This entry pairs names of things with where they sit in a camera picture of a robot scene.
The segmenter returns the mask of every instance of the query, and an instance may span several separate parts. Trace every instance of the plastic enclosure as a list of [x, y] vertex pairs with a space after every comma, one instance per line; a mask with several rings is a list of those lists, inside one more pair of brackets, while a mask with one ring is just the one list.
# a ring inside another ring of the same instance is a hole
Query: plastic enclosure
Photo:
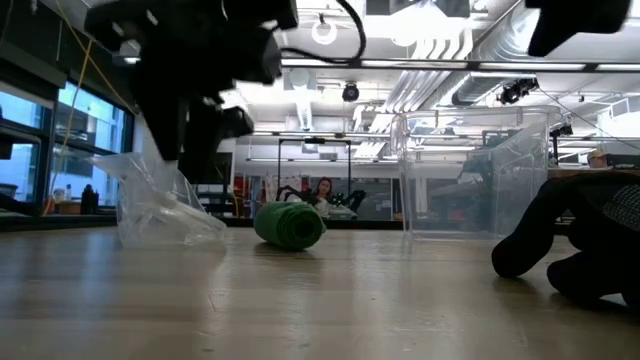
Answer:
[[207, 214], [177, 169], [158, 156], [117, 154], [88, 159], [120, 182], [118, 233], [125, 247], [191, 246], [222, 240], [226, 225]]
[[[413, 239], [501, 239], [547, 180], [556, 107], [414, 112], [392, 122]], [[442, 129], [449, 130], [435, 135]]]

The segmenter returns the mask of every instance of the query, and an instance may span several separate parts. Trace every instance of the clear plastic bag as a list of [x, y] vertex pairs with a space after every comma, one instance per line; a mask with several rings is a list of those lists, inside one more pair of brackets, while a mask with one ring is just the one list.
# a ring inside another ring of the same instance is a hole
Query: clear plastic bag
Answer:
[[207, 214], [175, 163], [139, 153], [88, 159], [120, 182], [118, 233], [125, 247], [191, 246], [222, 240], [226, 225]]

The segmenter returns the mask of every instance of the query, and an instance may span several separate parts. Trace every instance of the clear acrylic box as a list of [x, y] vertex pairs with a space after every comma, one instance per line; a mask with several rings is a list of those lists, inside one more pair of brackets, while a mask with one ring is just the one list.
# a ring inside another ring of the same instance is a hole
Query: clear acrylic box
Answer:
[[557, 107], [452, 109], [398, 115], [404, 229], [413, 239], [501, 239], [547, 180]]

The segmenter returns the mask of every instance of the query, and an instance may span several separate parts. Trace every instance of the black cloth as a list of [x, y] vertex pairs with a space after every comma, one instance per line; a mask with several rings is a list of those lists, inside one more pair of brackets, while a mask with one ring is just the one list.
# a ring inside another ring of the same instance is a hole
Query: black cloth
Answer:
[[493, 250], [503, 277], [520, 276], [551, 249], [555, 220], [570, 210], [569, 241], [578, 253], [552, 263], [547, 275], [561, 294], [577, 301], [622, 293], [639, 303], [640, 176], [614, 171], [548, 180], [515, 231]]

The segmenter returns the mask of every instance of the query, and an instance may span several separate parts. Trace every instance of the green rolled cloth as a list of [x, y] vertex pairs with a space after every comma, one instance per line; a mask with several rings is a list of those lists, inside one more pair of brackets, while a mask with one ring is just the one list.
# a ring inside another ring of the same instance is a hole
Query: green rolled cloth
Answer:
[[285, 250], [304, 250], [320, 240], [327, 228], [307, 203], [272, 202], [256, 214], [253, 228], [269, 244]]

